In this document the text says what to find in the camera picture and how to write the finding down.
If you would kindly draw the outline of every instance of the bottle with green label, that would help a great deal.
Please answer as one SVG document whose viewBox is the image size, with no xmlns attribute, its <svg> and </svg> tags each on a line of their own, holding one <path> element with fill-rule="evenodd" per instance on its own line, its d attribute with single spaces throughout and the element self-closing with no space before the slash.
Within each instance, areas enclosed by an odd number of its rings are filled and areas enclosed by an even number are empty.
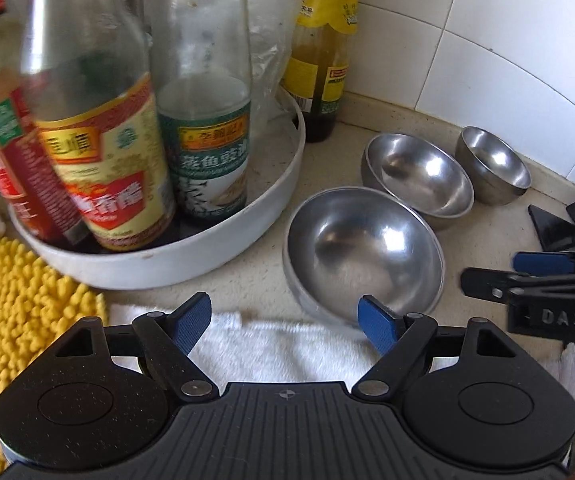
<svg viewBox="0 0 575 480">
<path fill-rule="evenodd" d="M 357 31 L 359 0 L 303 0 L 282 86 L 305 118 L 308 142 L 330 136 Z"/>
<path fill-rule="evenodd" d="M 159 0 L 152 74 L 181 208 L 207 224 L 234 215 L 247 200 L 247 0 Z"/>
</svg>

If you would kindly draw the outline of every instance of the yellow microfiber cloth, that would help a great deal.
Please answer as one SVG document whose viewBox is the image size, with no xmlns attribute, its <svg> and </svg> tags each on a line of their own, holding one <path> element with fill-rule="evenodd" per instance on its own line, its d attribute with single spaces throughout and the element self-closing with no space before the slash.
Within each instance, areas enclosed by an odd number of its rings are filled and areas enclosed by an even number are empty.
<svg viewBox="0 0 575 480">
<path fill-rule="evenodd" d="M 0 239 L 0 393 L 84 316 L 107 324 L 103 294 L 61 276 L 18 240 Z"/>
</svg>

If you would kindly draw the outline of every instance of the sauce bottle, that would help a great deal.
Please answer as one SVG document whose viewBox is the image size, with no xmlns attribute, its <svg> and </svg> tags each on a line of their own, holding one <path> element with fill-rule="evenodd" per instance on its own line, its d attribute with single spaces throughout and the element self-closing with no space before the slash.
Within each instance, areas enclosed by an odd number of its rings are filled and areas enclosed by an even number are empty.
<svg viewBox="0 0 575 480">
<path fill-rule="evenodd" d="M 175 205 L 136 18 L 120 0 L 33 0 L 21 73 L 53 166 L 101 246 L 159 238 Z"/>
<path fill-rule="evenodd" d="M 247 200 L 247 0 L 159 0 L 152 41 L 159 118 L 181 208 L 214 224 Z"/>
<path fill-rule="evenodd" d="M 308 142 L 327 139 L 334 128 L 358 6 L 359 0 L 303 0 L 282 86 L 303 112 Z"/>
<path fill-rule="evenodd" d="M 73 248 L 89 231 L 52 169 L 21 93 L 23 27 L 0 0 L 0 193 L 37 238 Z"/>
</svg>

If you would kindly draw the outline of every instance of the ribbed black surface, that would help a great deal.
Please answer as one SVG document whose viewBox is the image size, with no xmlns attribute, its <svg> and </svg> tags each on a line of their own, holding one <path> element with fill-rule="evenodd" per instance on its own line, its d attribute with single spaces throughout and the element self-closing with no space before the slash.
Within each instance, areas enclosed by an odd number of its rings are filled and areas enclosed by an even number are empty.
<svg viewBox="0 0 575 480">
<path fill-rule="evenodd" d="M 51 474 L 15 465 L 6 480 L 559 480 L 550 466 L 508 475 L 445 464 L 419 448 L 387 406 L 349 397 L 337 383 L 231 384 L 187 406 L 150 449 L 119 465 Z"/>
</svg>

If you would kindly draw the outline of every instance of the barcode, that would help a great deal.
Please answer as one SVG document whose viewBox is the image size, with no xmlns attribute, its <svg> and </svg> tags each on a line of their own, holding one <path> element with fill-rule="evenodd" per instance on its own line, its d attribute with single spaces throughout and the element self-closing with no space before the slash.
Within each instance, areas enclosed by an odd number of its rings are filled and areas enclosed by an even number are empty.
<svg viewBox="0 0 575 480">
<path fill-rule="evenodd" d="M 306 99 L 305 97 L 299 97 L 298 95 L 290 94 L 298 104 L 298 107 L 301 108 L 302 112 L 310 112 L 312 111 L 312 100 Z"/>
</svg>

